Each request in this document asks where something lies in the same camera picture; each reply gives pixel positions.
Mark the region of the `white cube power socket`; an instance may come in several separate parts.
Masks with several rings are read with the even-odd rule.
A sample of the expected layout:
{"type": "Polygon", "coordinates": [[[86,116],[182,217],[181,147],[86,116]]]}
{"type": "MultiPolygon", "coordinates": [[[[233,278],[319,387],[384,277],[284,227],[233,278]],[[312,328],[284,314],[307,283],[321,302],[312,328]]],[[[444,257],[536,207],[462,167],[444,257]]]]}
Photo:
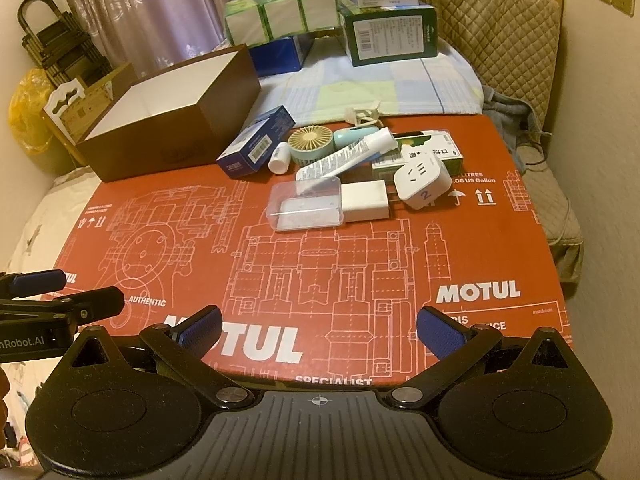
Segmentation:
{"type": "Polygon", "coordinates": [[[405,163],[394,174],[399,199],[413,210],[420,210],[446,194],[452,185],[450,174],[431,150],[406,152],[405,163]]]}

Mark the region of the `white charger plug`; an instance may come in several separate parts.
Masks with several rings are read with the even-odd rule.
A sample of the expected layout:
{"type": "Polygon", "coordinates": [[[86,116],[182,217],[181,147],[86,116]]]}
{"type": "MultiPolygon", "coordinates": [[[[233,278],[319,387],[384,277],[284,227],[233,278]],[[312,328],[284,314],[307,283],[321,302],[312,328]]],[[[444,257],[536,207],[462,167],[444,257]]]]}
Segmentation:
{"type": "Polygon", "coordinates": [[[383,180],[344,183],[341,201],[346,223],[390,218],[390,204],[383,180]]]}

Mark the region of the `clear plastic case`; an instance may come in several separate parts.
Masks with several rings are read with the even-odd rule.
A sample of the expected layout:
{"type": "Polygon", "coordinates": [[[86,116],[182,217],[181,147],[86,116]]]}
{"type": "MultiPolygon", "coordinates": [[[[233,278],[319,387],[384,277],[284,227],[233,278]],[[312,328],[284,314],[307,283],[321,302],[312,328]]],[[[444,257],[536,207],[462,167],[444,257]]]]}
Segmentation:
{"type": "Polygon", "coordinates": [[[338,177],[294,180],[273,185],[265,217],[274,232],[335,228],[344,223],[338,177]]]}

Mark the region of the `green white medicine box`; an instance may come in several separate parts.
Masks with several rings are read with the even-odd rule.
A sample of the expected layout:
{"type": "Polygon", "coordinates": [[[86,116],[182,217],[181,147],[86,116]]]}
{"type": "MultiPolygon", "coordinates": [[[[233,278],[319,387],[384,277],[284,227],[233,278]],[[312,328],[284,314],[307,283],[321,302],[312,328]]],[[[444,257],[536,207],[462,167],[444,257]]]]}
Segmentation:
{"type": "Polygon", "coordinates": [[[463,156],[447,130],[423,130],[401,134],[397,148],[372,162],[374,180],[393,182],[395,172],[406,162],[424,153],[433,153],[447,168],[451,177],[462,174],[463,156]]]}

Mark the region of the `white pill bottle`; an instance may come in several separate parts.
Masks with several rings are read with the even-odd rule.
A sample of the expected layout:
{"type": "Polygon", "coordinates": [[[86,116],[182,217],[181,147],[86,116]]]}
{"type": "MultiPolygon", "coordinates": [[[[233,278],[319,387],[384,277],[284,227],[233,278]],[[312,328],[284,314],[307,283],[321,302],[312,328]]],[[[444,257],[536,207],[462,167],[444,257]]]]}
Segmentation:
{"type": "Polygon", "coordinates": [[[268,168],[277,176],[282,176],[288,172],[291,165],[290,147],[286,142],[280,142],[272,152],[268,162],[268,168]]]}

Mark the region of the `blue medicine box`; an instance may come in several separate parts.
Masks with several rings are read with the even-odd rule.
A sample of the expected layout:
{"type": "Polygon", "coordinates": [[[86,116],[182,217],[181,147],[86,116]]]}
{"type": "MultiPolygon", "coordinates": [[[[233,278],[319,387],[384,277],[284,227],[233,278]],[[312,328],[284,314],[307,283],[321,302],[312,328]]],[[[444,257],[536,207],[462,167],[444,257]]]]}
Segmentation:
{"type": "Polygon", "coordinates": [[[217,157],[216,164],[232,179],[254,174],[268,162],[294,125],[283,105],[272,108],[244,128],[217,157]]]}

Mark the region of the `blue white tube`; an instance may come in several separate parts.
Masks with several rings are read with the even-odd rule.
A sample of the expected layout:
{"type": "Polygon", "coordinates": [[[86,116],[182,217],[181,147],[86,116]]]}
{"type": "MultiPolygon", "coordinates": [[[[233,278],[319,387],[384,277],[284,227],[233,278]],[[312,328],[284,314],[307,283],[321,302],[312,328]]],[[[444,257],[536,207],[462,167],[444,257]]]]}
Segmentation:
{"type": "Polygon", "coordinates": [[[363,162],[372,162],[396,148],[398,144],[390,129],[383,128],[347,145],[346,148],[341,148],[331,155],[300,168],[295,177],[297,181],[337,177],[363,162]]]}

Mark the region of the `mint handheld fan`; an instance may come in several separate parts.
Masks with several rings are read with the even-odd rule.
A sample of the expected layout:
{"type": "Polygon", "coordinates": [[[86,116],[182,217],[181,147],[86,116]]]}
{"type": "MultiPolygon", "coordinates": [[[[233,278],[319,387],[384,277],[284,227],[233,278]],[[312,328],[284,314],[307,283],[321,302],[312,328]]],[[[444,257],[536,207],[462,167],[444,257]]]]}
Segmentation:
{"type": "Polygon", "coordinates": [[[332,131],[326,126],[306,126],[293,131],[286,144],[288,144],[293,162],[303,167],[329,156],[341,148],[346,148],[347,145],[358,142],[364,136],[378,130],[380,128],[377,126],[341,128],[336,131],[332,131]]]}

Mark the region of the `white hair claw clip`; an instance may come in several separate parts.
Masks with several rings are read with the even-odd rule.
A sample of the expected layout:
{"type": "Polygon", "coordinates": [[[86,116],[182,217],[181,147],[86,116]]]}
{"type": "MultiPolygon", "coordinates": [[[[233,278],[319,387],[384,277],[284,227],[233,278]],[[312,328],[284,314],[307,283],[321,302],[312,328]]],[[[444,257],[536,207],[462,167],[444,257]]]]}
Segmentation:
{"type": "Polygon", "coordinates": [[[368,107],[346,107],[344,110],[344,121],[354,128],[364,128],[370,126],[383,127],[381,114],[378,110],[380,101],[374,101],[368,107]]]}

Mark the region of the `yellow plastic bag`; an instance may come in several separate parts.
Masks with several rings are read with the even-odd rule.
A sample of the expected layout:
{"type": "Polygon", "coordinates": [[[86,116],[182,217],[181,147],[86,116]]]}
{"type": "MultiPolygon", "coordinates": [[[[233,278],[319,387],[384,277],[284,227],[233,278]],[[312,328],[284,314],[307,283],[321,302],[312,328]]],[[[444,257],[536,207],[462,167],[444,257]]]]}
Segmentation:
{"type": "Polygon", "coordinates": [[[41,117],[54,87],[41,68],[32,68],[18,83],[8,111],[12,136],[23,153],[43,172],[59,177],[76,168],[64,148],[41,117]]]}

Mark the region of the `brown cardboard box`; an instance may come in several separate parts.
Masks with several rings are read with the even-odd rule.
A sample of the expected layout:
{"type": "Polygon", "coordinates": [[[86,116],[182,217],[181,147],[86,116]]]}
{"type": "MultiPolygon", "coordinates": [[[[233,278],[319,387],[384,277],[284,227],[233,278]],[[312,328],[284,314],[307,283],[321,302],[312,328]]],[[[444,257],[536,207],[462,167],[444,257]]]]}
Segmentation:
{"type": "Polygon", "coordinates": [[[75,78],[53,90],[40,115],[63,144],[76,146],[136,81],[137,74],[131,63],[118,66],[89,87],[75,78]]]}

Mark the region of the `brown storage box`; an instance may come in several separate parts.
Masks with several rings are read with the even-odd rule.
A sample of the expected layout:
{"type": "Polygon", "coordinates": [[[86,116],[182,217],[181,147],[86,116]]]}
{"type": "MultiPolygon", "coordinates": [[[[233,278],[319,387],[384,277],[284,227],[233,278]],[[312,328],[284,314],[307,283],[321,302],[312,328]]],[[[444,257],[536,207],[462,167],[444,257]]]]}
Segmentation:
{"type": "Polygon", "coordinates": [[[78,151],[103,182],[212,164],[241,132],[259,92],[248,47],[192,58],[133,84],[78,151]]]}

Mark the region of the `grey cloth on chair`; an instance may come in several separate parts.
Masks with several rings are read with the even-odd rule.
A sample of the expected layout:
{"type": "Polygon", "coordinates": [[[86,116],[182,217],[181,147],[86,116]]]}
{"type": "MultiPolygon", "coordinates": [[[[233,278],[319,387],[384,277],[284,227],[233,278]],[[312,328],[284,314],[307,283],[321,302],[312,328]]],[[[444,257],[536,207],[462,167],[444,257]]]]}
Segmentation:
{"type": "Polygon", "coordinates": [[[494,124],[518,172],[525,174],[528,167],[545,162],[547,155],[544,154],[542,139],[550,136],[550,133],[542,130],[533,107],[526,101],[505,96],[489,86],[483,86],[483,94],[483,114],[494,124]],[[520,146],[536,148],[542,159],[524,162],[518,154],[520,146]]]}

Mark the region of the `quilted beige chair cover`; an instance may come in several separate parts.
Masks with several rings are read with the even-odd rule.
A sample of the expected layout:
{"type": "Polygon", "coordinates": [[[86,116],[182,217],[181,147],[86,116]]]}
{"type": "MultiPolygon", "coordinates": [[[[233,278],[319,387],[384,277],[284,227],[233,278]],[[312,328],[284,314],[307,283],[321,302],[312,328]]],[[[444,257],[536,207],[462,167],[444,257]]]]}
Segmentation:
{"type": "Polygon", "coordinates": [[[470,63],[482,84],[528,103],[546,120],[561,32],[555,0],[427,0],[438,36],[470,63]]]}

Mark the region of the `green tissue pack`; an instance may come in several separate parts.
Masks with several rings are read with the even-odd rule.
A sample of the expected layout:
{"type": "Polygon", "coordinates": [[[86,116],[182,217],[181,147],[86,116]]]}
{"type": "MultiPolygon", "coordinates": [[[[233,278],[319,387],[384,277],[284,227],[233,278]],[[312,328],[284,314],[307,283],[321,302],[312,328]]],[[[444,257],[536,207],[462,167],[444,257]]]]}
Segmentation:
{"type": "Polygon", "coordinates": [[[232,46],[261,46],[339,24],[337,0],[231,0],[224,6],[224,31],[232,46]]]}

